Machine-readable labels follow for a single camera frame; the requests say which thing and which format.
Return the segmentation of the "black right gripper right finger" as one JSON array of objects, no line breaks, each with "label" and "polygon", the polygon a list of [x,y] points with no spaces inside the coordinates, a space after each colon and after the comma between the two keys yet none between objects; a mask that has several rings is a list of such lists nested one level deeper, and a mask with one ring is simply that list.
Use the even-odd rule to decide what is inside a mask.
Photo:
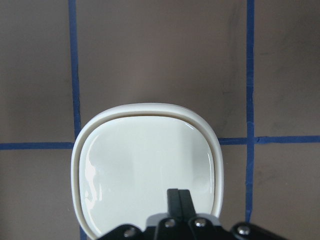
[{"label": "black right gripper right finger", "polygon": [[189,220],[196,215],[191,193],[187,189],[181,189],[178,191],[178,193],[180,197],[182,218],[184,220]]}]

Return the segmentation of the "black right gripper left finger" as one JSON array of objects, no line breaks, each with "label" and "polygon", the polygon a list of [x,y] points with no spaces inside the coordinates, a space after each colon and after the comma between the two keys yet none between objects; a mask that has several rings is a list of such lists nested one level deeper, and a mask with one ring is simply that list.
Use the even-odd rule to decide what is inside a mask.
[{"label": "black right gripper left finger", "polygon": [[167,211],[170,217],[175,219],[181,218],[181,202],[177,188],[167,190]]}]

